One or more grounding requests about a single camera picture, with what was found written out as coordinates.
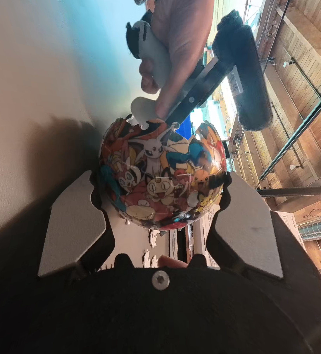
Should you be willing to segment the colourful puzzle ball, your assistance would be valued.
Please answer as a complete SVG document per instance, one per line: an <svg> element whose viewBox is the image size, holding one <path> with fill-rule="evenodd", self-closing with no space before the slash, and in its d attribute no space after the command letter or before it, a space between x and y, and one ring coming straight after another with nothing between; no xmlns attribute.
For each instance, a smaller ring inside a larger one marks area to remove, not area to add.
<svg viewBox="0 0 321 354"><path fill-rule="evenodd" d="M143 130L119 117L100 149L101 188L127 221L154 230L183 228L205 215L226 179L225 147L204 121L189 139L153 119Z"/></svg>

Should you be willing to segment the scattered loose puzzle pieces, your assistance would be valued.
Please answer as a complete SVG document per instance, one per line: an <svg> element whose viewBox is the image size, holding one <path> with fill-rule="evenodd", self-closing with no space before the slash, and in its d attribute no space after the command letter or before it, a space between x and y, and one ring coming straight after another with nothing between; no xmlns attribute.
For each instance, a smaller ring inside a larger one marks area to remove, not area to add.
<svg viewBox="0 0 321 354"><path fill-rule="evenodd" d="M160 235L158 230L149 230L149 245L151 249L155 249L157 246L157 237ZM146 249L142 258L142 267L143 268L158 268L158 258L153 256L150 258L150 250Z"/></svg>

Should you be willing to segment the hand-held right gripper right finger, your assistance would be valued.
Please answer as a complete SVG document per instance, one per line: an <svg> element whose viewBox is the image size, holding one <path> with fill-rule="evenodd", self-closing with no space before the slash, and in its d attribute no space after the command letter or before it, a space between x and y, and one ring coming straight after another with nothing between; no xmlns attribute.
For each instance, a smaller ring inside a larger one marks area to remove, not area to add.
<svg viewBox="0 0 321 354"><path fill-rule="evenodd" d="M235 172L227 172L219 205L206 241L218 266L238 274L249 269L282 279L271 210L260 194Z"/></svg>

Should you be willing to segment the dark metal pole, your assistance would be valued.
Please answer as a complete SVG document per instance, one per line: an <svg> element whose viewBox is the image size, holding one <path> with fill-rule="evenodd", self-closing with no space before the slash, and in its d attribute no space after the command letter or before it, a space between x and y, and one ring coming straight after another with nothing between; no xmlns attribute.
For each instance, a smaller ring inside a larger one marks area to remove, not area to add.
<svg viewBox="0 0 321 354"><path fill-rule="evenodd" d="M278 188L278 189L257 189L261 197L306 197L321 196L321 186L319 187L297 187L297 188Z"/></svg>

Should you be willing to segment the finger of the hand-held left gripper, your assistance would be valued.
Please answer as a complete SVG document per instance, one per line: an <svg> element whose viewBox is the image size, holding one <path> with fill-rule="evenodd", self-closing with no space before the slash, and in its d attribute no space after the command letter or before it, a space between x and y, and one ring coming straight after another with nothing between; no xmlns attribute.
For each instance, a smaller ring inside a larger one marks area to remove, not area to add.
<svg viewBox="0 0 321 354"><path fill-rule="evenodd" d="M194 108L201 106L233 69L234 60L214 57L198 75L187 95L166 119L167 125L182 124Z"/></svg>

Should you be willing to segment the person's left hand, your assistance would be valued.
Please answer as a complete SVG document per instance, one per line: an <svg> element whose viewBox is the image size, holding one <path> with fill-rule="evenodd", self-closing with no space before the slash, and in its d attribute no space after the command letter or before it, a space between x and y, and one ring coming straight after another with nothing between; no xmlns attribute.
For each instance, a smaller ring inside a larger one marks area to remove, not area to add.
<svg viewBox="0 0 321 354"><path fill-rule="evenodd" d="M147 94L160 91L155 108L159 118L167 117L181 88L202 57L211 30L213 8L213 0L158 0L154 7L147 8L153 13L151 29L167 47L172 63L163 88L159 88L151 76L151 60L142 60L139 67L141 89Z"/></svg>

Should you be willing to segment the green ceiling rail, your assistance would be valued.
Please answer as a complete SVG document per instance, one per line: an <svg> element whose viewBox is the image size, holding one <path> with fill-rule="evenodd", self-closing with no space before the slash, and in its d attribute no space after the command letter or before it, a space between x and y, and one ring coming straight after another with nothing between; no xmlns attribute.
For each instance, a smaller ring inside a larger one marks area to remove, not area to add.
<svg viewBox="0 0 321 354"><path fill-rule="evenodd" d="M309 115L302 121L297 130L288 139L284 147L278 152L276 157L272 160L271 164L264 170L263 174L259 177L259 181L262 181L278 164L282 157L287 153L287 151L295 144L295 142L302 136L302 134L308 129L311 123L319 116L321 113L321 99L318 101L314 109L309 113Z"/></svg>

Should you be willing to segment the person's right hand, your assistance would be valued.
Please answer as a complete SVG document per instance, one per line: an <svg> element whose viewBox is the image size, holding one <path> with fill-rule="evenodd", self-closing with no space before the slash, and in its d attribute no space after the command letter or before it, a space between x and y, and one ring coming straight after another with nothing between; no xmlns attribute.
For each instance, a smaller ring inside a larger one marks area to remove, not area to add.
<svg viewBox="0 0 321 354"><path fill-rule="evenodd" d="M187 268L188 264L177 259L173 259L169 256L161 255L158 259L158 266L160 268Z"/></svg>

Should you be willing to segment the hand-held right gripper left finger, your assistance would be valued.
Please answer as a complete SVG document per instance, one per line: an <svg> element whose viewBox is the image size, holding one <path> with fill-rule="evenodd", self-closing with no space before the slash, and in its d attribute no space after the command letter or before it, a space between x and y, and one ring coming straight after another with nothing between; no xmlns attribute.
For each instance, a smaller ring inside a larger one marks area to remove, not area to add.
<svg viewBox="0 0 321 354"><path fill-rule="evenodd" d="M53 202L38 276L69 268L92 273L101 268L115 248L107 214L88 170Z"/></svg>

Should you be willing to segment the printed instruction sheet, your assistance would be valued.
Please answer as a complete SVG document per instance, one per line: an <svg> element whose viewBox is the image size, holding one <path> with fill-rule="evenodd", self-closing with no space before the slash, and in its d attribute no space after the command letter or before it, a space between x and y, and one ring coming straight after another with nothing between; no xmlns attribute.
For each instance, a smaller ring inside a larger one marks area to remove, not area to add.
<svg viewBox="0 0 321 354"><path fill-rule="evenodd" d="M282 219L282 221L286 224L288 229L291 231L291 233L294 235L294 237L297 239L297 241L300 243L302 248L306 251L303 239L300 235L299 229L297 227L296 219L293 213L288 213L288 212L280 212L277 211L278 215Z"/></svg>

